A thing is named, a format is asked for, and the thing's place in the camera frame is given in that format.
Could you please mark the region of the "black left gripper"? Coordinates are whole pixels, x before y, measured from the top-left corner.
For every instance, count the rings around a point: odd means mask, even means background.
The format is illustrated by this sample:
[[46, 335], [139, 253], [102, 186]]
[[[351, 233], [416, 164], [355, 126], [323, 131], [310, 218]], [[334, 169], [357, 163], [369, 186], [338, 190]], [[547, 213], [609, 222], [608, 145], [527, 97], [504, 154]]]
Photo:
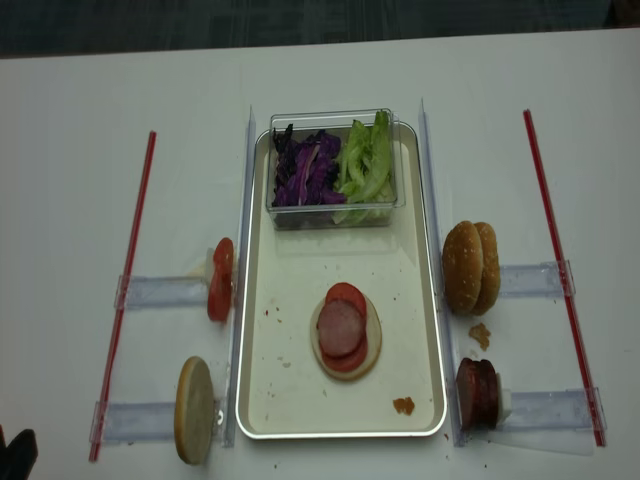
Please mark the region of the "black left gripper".
[[22, 430], [9, 443], [0, 433], [1, 480], [27, 480], [38, 457], [36, 435], [32, 429]]

